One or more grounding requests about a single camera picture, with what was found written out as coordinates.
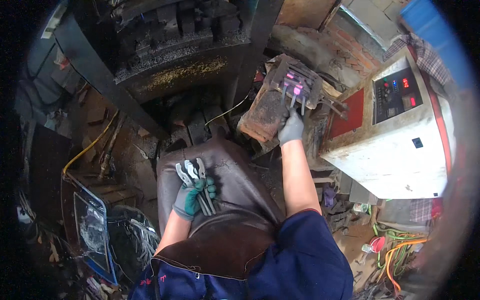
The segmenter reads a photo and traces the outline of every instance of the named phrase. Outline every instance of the pliers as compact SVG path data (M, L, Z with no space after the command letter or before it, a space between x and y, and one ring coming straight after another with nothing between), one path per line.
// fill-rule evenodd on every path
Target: pliers
M197 158L196 161L199 169L195 168L195 166L189 160L184 161L185 170L187 172L183 171L180 163L175 165L178 176L182 179L187 187L194 187L195 183L200 179L204 179L206 183L205 165L201 158ZM210 198L206 186L204 187L203 192L200 192L197 195L197 201L200 204L200 208L205 216L211 216L212 213L216 215L215 207L213 206L212 199Z

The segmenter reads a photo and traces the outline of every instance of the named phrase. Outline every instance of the gray work glove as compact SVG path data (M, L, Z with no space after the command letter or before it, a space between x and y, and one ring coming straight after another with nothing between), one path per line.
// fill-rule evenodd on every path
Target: gray work glove
M185 183L180 187L177 199L173 204L173 210L179 217L187 221L193 221L193 217L200 210L200 204L197 201L197 195L204 190L205 185L209 191L210 198L216 197L216 186L214 180L210 177L200 179L194 187L187 188Z
M283 113L278 127L278 140L280 147L286 142L301 140L303 133L303 122L294 108Z

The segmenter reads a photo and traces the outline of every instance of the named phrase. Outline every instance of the blue container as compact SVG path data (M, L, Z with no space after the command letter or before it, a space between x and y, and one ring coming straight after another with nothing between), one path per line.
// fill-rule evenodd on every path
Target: blue container
M469 58L455 32L430 0L413 0L400 12L419 37L429 42L449 69L459 90L474 84Z

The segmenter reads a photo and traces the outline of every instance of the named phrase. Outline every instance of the brown leather apron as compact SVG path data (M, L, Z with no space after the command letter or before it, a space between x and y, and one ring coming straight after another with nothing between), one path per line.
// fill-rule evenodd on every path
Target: brown leather apron
M222 138L169 153L157 164L158 221L163 235L182 184L176 163L200 157L217 186L217 214L195 216L189 238L163 249L158 258L192 271L244 279L275 239L285 219L250 161L236 144Z

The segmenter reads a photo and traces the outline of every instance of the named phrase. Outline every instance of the navy blue shirt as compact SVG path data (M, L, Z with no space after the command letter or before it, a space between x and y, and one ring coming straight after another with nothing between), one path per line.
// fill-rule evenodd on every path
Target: navy blue shirt
M128 299L329 299L348 300L353 275L343 253L315 210L286 219L247 279L178 268L157 258L142 272Z

